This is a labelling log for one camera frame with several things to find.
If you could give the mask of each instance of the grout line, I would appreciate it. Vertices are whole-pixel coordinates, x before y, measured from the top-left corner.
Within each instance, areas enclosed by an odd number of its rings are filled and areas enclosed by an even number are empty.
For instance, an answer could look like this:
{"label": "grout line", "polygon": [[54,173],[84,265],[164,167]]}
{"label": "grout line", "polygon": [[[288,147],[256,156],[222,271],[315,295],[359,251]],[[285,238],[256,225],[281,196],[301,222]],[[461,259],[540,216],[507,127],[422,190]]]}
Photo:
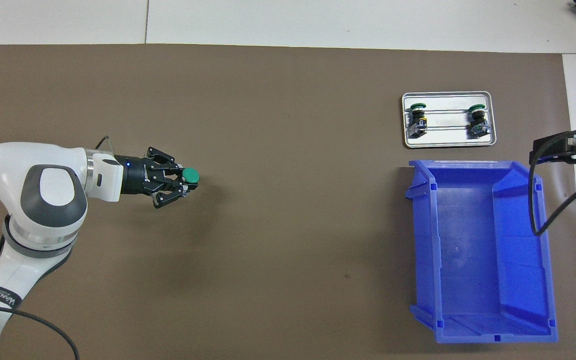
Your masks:
{"label": "grout line", "polygon": [[143,43],[146,44],[146,41],[148,41],[148,13],[151,10],[151,0],[146,0],[146,30],[144,31],[143,34]]}

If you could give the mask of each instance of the blue plastic bin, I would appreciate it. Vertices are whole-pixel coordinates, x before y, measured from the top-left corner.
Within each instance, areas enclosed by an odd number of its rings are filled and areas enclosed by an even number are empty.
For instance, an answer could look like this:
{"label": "blue plastic bin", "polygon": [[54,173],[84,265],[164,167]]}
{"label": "blue plastic bin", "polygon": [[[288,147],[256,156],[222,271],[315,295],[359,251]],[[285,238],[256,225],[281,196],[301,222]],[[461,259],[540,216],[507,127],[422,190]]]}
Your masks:
{"label": "blue plastic bin", "polygon": [[[551,256],[516,161],[410,161],[414,317],[439,343],[556,342]],[[535,176],[535,214],[546,218]]]}

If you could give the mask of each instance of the white floor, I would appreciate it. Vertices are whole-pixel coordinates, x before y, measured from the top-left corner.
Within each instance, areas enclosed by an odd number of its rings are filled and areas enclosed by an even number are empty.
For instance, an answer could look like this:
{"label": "white floor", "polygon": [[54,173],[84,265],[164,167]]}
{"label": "white floor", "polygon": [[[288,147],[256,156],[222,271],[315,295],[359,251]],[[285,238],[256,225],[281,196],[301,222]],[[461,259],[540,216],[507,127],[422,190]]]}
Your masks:
{"label": "white floor", "polygon": [[0,0],[0,44],[147,42],[562,53],[571,127],[576,128],[576,15],[571,3]]}

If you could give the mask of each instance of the brown surface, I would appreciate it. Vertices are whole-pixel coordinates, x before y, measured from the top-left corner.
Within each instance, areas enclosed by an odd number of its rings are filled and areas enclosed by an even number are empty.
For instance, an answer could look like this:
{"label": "brown surface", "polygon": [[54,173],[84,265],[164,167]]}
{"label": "brown surface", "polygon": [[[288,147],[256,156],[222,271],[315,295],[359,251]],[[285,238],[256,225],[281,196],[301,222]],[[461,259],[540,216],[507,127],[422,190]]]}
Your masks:
{"label": "brown surface", "polygon": [[[496,145],[404,148],[405,92],[480,90]],[[556,54],[0,46],[0,142],[90,148],[108,134],[117,153],[152,145],[201,173],[159,210],[92,200],[73,256],[22,309],[82,359],[576,359],[576,205],[550,231],[560,342],[441,345],[409,313],[404,198],[409,160],[525,163],[533,139],[568,128]],[[551,211],[573,169],[540,173]],[[18,318],[0,343],[0,359],[68,351]]]}

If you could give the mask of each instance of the green push button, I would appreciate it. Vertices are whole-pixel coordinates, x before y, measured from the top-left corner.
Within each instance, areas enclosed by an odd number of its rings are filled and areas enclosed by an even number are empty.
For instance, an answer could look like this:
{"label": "green push button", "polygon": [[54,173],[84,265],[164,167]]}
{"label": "green push button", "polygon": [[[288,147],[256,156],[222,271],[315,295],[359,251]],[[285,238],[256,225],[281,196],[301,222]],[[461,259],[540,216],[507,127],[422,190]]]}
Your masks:
{"label": "green push button", "polygon": [[473,111],[478,110],[478,109],[486,109],[486,105],[484,105],[484,104],[472,105],[471,107],[469,107],[468,111],[473,112]]}
{"label": "green push button", "polygon": [[197,184],[199,182],[199,173],[192,167],[183,169],[181,176],[186,183]]}

